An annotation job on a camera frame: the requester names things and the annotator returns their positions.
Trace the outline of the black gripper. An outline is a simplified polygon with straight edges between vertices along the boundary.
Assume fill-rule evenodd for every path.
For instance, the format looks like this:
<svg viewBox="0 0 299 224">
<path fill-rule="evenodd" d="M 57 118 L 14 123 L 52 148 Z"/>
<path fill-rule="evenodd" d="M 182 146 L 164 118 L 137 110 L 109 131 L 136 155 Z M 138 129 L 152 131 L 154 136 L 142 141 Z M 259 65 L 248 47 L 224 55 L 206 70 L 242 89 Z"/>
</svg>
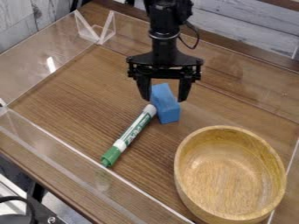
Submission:
<svg viewBox="0 0 299 224">
<path fill-rule="evenodd" d="M 137 89 L 144 100 L 150 98 L 150 79 L 177 79 L 178 97 L 182 102 L 188 98 L 192 83 L 201 78 L 202 59 L 192 57 L 178 51 L 173 56 L 158 57 L 153 52 L 129 56 L 126 74 L 136 80 Z"/>
</svg>

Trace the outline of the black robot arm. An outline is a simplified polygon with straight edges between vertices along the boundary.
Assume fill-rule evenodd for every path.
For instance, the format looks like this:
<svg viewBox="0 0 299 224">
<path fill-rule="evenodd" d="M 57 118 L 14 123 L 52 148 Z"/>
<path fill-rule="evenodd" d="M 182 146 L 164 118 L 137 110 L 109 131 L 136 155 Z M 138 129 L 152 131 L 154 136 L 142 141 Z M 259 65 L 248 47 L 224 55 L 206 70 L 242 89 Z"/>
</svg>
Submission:
<svg viewBox="0 0 299 224">
<path fill-rule="evenodd" d="M 136 81 L 144 100 L 152 93 L 152 79 L 173 79 L 178 81 L 177 102 L 188 98 L 192 83 L 201 79 L 202 59 L 180 52 L 176 40 L 182 42 L 180 26 L 186 25 L 196 34 L 194 49 L 200 34 L 188 22 L 192 15 L 192 0 L 144 0 L 145 13 L 149 18 L 148 36 L 152 40 L 152 51 L 128 56 L 126 75 Z"/>
</svg>

